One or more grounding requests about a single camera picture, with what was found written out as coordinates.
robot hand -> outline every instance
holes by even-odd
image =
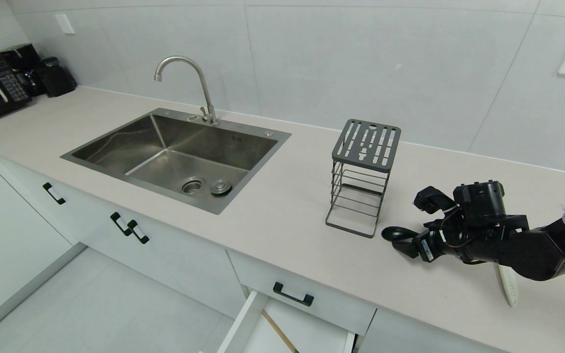
[[[498,263],[518,274],[545,281],[565,274],[565,215],[543,228],[529,230],[525,215],[507,215],[501,183],[461,185],[453,199],[433,187],[415,196],[414,205],[443,219],[425,223],[422,233],[388,227],[383,238],[409,257],[433,262],[452,254],[465,264]]]

drawer handle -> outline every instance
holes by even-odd
[[[287,298],[287,299],[291,299],[296,303],[300,303],[304,306],[311,306],[311,304],[313,304],[313,299],[315,299],[312,295],[310,294],[305,294],[305,299],[304,300],[300,300],[297,299],[295,297],[292,297],[289,294],[285,294],[283,293],[283,284],[280,282],[276,282],[276,284],[274,284],[274,293],[278,294],[278,295],[282,295],[283,297]]]
[[[52,188],[52,185],[50,183],[43,184],[43,188],[45,189],[45,191],[47,191],[47,194],[49,194],[49,196],[51,196],[51,198],[54,199],[56,203],[58,203],[58,205],[62,205],[63,203],[67,202],[65,201],[65,199],[61,198],[60,195],[56,194],[55,190],[49,190],[50,188]]]
[[[119,228],[119,230],[121,230],[121,233],[123,233],[126,237],[128,235],[132,234],[132,230],[130,230],[130,228],[128,228],[128,226],[126,226],[123,219],[121,219],[121,215],[118,212],[111,214],[110,219],[112,219],[115,226],[117,226],[117,228]]]
[[[148,236],[143,234],[143,230],[141,229],[141,227],[139,227],[139,224],[134,219],[132,221],[128,222],[128,229],[132,230],[132,234],[134,234],[136,239],[139,239],[141,244],[145,244],[148,241],[150,241]]]

stainless steel sink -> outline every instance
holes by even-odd
[[[61,158],[220,214],[289,136],[159,108]]]

wooden stick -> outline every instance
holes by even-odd
[[[298,349],[296,349],[296,347],[293,346],[293,344],[287,338],[287,336],[284,334],[284,332],[281,330],[281,328],[278,327],[276,322],[274,322],[274,320],[272,320],[272,318],[269,316],[269,314],[267,312],[265,312],[265,310],[263,310],[263,316],[265,317],[265,319],[267,319],[269,324],[274,328],[274,331],[276,331],[276,333],[278,333],[278,336],[280,336],[280,338],[284,341],[284,343],[287,344],[287,347],[289,347],[289,349],[291,349],[292,353],[300,353],[298,351]]]

faucet spout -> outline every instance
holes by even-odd
[[[200,66],[193,60],[186,58],[185,56],[169,56],[168,58],[164,58],[163,61],[161,61],[156,67],[156,71],[154,73],[154,81],[161,82],[163,80],[163,70],[167,66],[167,64],[171,62],[188,63],[198,73],[200,83],[202,84],[202,90],[204,91],[204,99],[206,99],[206,108],[208,110],[208,114],[204,115],[204,121],[208,121],[211,124],[216,124],[218,122],[218,119],[215,115],[215,108],[213,107],[213,103],[210,100],[210,94],[208,93],[208,86],[206,85],[206,79],[204,79],[204,73],[202,72],[202,69],[200,69]]]

